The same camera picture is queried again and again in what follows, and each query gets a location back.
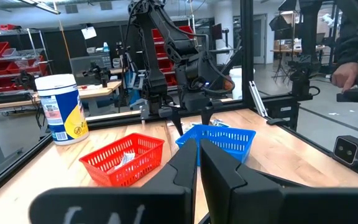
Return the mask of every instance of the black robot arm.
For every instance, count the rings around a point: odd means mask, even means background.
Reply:
[[[167,83],[158,67],[152,29],[157,28],[164,41],[167,57],[175,63],[180,107],[188,111],[203,110],[210,104],[210,95],[223,95],[231,90],[223,90],[226,78],[212,62],[206,49],[198,50],[192,36],[208,37],[205,34],[186,33],[176,27],[163,9],[159,0],[132,1],[128,11],[133,24],[139,27],[144,48],[146,84],[144,98],[149,101],[150,114],[157,114],[167,97]]]

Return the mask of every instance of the blue basket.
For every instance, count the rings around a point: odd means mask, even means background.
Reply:
[[[196,125],[176,140],[179,148],[187,139],[197,142],[197,165],[200,166],[200,140],[209,139],[215,145],[224,149],[238,161],[244,163],[247,159],[252,140],[256,132],[245,129],[225,128],[217,126]]]

